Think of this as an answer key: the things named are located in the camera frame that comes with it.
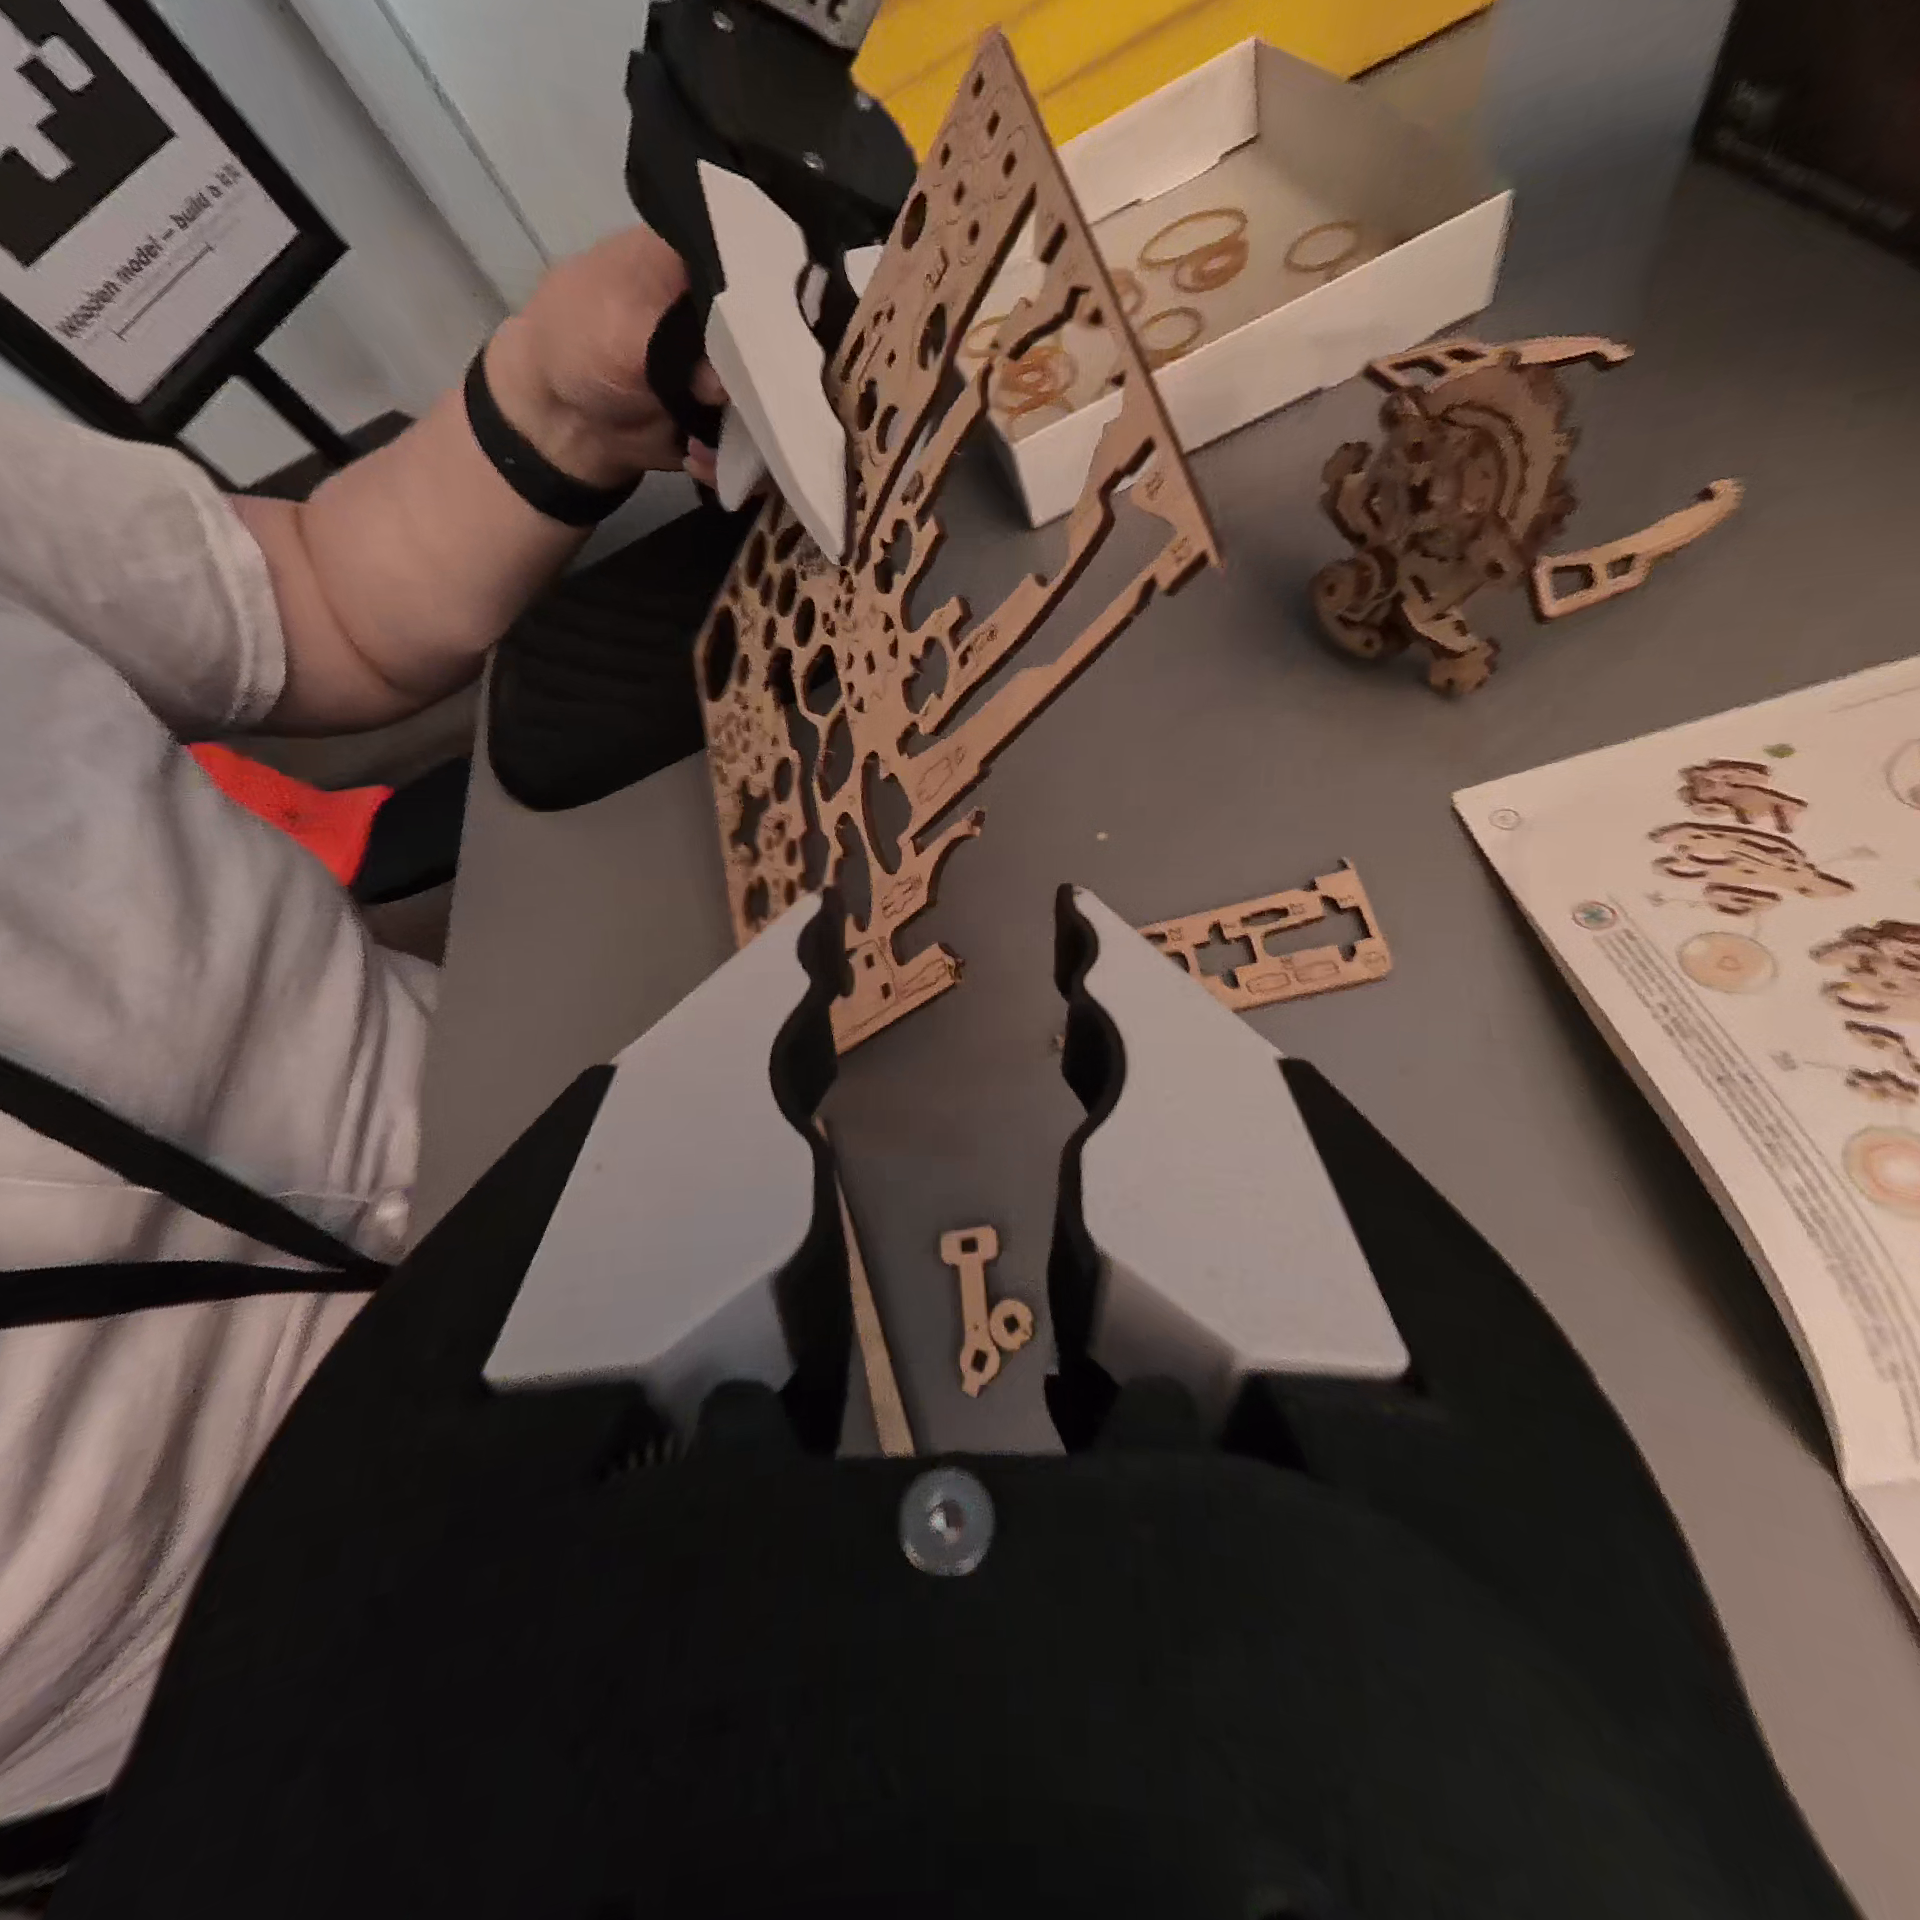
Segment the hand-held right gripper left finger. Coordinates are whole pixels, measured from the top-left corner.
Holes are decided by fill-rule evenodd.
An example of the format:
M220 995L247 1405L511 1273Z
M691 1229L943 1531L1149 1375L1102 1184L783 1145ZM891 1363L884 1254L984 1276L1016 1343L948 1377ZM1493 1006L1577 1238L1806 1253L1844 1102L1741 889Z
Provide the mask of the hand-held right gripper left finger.
M846 971L838 893L805 895L614 1055L492 1387L846 1401L847 1253L817 1123Z

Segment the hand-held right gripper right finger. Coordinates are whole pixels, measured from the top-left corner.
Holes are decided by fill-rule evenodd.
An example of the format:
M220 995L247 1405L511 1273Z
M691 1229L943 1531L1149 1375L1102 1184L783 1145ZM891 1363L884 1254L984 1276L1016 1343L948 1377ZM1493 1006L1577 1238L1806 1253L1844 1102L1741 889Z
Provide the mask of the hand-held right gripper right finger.
M1054 899L1062 1147L1048 1246L1054 1409L1173 1380L1396 1383L1411 1355L1286 1081L1286 1060L1091 889Z

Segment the small wooden parts strip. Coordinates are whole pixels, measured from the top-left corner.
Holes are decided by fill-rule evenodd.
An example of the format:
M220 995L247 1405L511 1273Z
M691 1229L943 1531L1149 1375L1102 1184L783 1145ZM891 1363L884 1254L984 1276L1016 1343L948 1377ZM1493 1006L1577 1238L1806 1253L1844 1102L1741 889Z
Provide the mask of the small wooden parts strip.
M1336 919L1350 927L1327 944L1279 947L1285 935ZM1372 985L1395 967L1350 861L1304 887L1149 921L1139 932L1236 1015Z

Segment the large wooden parts sheet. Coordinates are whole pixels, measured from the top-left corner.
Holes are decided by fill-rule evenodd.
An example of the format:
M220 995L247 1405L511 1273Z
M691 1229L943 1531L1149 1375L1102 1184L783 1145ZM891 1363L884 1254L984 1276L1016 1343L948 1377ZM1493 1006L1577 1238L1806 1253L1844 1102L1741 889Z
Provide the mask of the large wooden parts sheet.
M1112 331L1118 413L1093 447L1062 559L973 614L907 598L943 543L943 479L987 423L992 381L1073 323ZM953 989L941 944L902 955L959 811L1020 735L1144 608L1221 553L1118 291L1000 30L983 35L879 251L823 395L849 436L849 533L828 559L769 497L695 643L735 947L861 856L847 915L841 1053Z

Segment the person's left forearm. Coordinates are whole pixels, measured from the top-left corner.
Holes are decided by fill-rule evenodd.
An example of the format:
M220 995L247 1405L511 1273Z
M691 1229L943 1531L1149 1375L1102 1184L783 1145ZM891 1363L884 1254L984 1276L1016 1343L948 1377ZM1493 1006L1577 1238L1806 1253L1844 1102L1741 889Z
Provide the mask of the person's left forearm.
M395 725L465 688L587 529L534 512L446 392L307 501L228 496L265 563L281 635L272 735Z

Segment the assembled wooden model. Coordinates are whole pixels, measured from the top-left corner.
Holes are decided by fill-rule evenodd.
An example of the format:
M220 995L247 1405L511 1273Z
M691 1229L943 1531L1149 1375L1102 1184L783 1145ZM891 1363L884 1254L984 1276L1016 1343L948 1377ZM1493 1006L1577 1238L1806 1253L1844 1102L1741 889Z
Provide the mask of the assembled wooden model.
M1719 477L1683 509L1614 541L1552 551L1577 507L1577 445L1563 367L1619 367L1629 342L1544 335L1443 341L1375 359L1377 440L1334 447L1323 512L1350 556L1311 577L1311 608L1336 648L1360 660L1423 652L1427 683L1461 697L1496 670L1467 605L1525 588L1539 622L1643 588L1652 567L1724 525L1744 483Z

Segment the person's left hand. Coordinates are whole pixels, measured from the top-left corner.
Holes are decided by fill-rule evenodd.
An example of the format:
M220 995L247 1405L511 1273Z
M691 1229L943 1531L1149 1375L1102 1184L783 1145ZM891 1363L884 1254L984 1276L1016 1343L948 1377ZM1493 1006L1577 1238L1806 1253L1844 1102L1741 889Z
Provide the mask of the person's left hand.
M681 256L630 224L555 264L487 344L496 409L569 483L609 491L683 470L712 485L716 445L677 428L647 374L657 324L686 291Z

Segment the key-shaped wooden piece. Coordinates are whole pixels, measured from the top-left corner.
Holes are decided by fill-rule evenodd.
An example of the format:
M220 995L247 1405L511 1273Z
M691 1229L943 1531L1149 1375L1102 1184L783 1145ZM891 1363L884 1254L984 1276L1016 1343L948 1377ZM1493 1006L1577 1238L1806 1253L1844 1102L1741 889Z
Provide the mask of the key-shaped wooden piece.
M1023 1351L1036 1334L1036 1313L1029 1302L1015 1295L992 1297L989 1265L998 1259L998 1251L998 1235L989 1222L951 1229L940 1246L941 1262L957 1284L961 1317L957 1377L969 1398L979 1398L998 1375L1000 1359Z

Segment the black wristband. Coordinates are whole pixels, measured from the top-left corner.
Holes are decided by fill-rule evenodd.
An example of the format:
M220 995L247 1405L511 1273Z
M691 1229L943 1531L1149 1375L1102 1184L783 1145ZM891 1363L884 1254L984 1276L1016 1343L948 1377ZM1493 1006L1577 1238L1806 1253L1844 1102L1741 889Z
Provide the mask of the black wristband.
M488 348L480 344L464 372L464 415L476 445L500 483L540 516L579 533L587 533L622 509L638 493L639 479L595 486L550 464L500 412L487 359Z

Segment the yellow box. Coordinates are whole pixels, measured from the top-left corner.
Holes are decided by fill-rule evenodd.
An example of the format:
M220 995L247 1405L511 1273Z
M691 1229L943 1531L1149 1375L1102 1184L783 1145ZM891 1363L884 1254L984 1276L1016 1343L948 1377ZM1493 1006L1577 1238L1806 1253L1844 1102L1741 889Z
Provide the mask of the yellow box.
M886 1L853 76L923 153L979 44L998 30L1048 134L1070 140L1248 38L1352 80L1486 9L1486 1Z

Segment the pile of rubber bands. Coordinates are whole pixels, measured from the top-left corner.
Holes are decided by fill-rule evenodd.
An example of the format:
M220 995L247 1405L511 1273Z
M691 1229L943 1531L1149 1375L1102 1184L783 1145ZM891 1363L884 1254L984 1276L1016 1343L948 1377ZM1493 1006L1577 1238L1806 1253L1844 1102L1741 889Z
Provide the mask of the pile of rubber bands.
M1309 292L1375 254L1356 219L1300 229L1279 251L1285 292ZM1135 261L1111 269L1120 317L1142 359L1159 372L1206 344L1217 331L1215 301L1257 262L1252 214L1239 206L1187 212L1144 240ZM1020 351L997 344L1003 315L979 320L957 366L989 374L992 415L1000 425L1040 425L1068 415L1123 383L1112 324L1088 310Z

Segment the white cardboard box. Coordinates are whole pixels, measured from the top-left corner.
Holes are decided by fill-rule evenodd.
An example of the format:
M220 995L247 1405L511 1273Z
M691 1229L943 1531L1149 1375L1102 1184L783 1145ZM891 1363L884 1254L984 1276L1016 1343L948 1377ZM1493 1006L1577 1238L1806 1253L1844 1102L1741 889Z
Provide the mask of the white cardboard box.
M1108 275L1187 212L1252 214L1254 264L1217 296L1221 331L1152 372L1184 453L1420 344L1496 291L1512 199L1470 140L1262 38L1065 142L1060 159ZM1279 251L1333 219L1360 221L1375 254L1285 292Z

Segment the open instruction booklet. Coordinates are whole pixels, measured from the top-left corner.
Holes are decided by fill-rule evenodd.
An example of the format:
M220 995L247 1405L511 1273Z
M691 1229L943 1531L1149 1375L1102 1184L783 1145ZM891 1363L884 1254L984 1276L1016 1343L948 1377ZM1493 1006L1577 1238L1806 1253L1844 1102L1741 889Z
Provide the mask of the open instruction booklet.
M1459 788L1741 1240L1917 1603L1917 660Z

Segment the orange cloth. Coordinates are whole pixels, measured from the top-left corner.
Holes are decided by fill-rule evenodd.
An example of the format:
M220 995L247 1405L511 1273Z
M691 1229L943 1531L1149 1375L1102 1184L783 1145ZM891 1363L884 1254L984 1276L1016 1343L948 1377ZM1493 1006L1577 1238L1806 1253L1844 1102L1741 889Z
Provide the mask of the orange cloth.
M220 742L185 752L232 805L284 831L340 884L360 873L376 813L395 792L389 783L312 785Z

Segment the framed marker sign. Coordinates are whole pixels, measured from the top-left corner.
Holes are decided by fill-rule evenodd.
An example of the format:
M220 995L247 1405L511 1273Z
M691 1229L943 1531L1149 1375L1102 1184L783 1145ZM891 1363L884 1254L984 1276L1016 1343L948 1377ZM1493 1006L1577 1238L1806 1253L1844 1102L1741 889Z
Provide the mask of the framed marker sign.
M3 5L3 348L64 409L176 440L345 240L151 5Z

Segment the dark box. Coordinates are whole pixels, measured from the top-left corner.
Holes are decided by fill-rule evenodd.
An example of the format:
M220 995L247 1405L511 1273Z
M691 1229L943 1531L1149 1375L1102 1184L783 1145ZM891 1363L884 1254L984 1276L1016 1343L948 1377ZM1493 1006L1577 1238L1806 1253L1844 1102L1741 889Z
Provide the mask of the dark box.
M1917 257L1917 5L1735 1L1693 153Z

